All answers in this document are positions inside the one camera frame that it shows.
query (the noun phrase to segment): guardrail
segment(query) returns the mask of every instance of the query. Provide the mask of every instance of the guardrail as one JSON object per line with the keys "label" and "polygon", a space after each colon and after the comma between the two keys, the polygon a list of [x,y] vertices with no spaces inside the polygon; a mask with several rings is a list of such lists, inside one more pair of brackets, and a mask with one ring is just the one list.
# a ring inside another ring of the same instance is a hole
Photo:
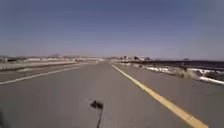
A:
{"label": "guardrail", "polygon": [[76,61],[4,63],[0,64],[0,71],[74,63],[76,63]]}
{"label": "guardrail", "polygon": [[143,65],[158,65],[180,68],[200,68],[207,70],[224,71],[224,61],[206,60],[150,60],[150,61],[119,61],[121,63],[136,63]]}

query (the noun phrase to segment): white line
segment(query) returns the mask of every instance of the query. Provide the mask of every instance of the white line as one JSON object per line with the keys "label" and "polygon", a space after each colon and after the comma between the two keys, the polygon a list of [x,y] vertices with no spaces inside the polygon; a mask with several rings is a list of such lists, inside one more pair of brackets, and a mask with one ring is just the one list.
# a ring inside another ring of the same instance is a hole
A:
{"label": "white line", "polygon": [[27,79],[32,79],[32,78],[40,77],[40,76],[46,76],[46,75],[59,73],[59,72],[63,72],[63,71],[68,71],[68,70],[72,70],[72,69],[76,69],[76,68],[79,68],[79,67],[66,68],[66,69],[51,71],[51,72],[47,72],[47,73],[41,73],[41,74],[26,76],[26,77],[22,77],[22,78],[17,78],[17,79],[14,79],[14,80],[0,82],[0,85],[14,83],[14,82],[22,81],[22,80],[27,80]]}

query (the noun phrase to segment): black object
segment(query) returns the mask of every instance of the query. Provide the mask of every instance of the black object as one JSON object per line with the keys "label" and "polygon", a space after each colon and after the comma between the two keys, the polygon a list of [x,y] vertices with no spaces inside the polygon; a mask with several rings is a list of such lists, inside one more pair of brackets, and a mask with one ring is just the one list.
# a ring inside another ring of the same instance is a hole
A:
{"label": "black object", "polygon": [[101,123],[101,118],[102,118],[102,114],[103,114],[103,107],[104,107],[104,105],[103,105],[103,103],[94,100],[91,103],[91,107],[93,107],[94,109],[97,109],[97,110],[100,111],[100,115],[99,115],[98,123],[97,123],[97,128],[100,128],[100,123]]}
{"label": "black object", "polygon": [[103,103],[94,100],[94,101],[91,103],[91,107],[93,107],[93,108],[95,108],[95,109],[103,109]]}

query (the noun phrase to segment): asphalt road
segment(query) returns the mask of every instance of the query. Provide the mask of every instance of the asphalt road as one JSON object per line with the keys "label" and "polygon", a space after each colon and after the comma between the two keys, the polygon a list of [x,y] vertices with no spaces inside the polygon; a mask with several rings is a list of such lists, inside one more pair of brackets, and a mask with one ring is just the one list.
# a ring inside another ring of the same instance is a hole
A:
{"label": "asphalt road", "polygon": [[[151,71],[119,69],[211,128],[224,127],[224,89]],[[108,63],[0,85],[0,125],[6,128],[189,128],[189,123]]]}

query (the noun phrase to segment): blue sky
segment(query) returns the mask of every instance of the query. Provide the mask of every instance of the blue sky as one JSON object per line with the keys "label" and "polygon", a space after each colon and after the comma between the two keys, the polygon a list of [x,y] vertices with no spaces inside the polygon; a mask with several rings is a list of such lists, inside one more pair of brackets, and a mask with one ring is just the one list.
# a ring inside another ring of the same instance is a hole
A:
{"label": "blue sky", "polygon": [[224,59],[221,0],[1,0],[0,54]]}

